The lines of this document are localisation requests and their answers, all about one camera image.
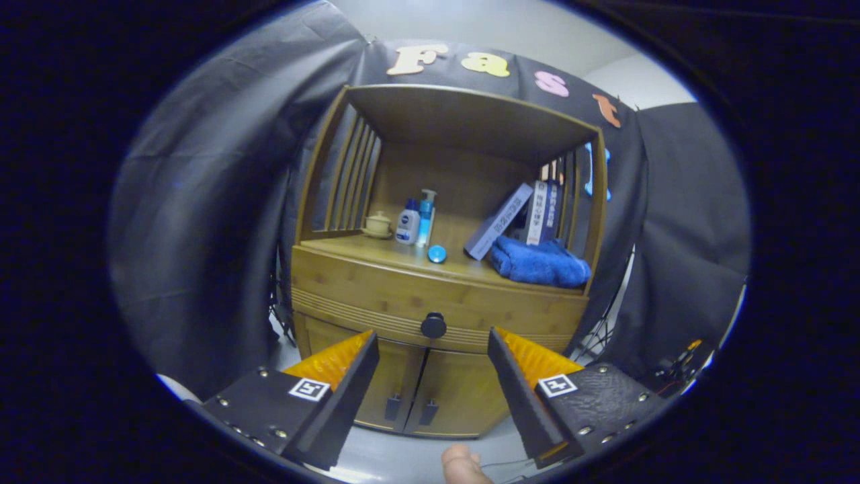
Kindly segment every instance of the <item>black knob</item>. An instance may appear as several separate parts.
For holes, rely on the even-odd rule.
[[[421,323],[421,334],[428,338],[440,338],[446,331],[448,325],[445,324],[442,313],[429,313]]]

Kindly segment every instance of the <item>cabinet top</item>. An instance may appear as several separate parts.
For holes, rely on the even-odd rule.
[[[600,136],[552,109],[476,90],[420,84],[347,86],[344,99],[383,141],[444,146],[544,164]]]

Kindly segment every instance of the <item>letter a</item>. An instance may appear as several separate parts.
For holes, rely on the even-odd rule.
[[[466,69],[476,72],[487,72],[498,78],[506,78],[511,75],[507,70],[507,61],[491,53],[472,52],[468,53],[468,59],[463,59],[460,64]]]

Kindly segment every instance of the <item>blue towel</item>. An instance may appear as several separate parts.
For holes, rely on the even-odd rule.
[[[526,245],[501,235],[493,243],[490,262],[502,277],[531,284],[572,289],[591,277],[586,261],[568,252],[556,240]]]

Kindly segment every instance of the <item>human hand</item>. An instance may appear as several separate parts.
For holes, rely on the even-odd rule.
[[[442,452],[442,469],[447,484],[493,484],[481,471],[481,457],[469,447],[454,444]]]

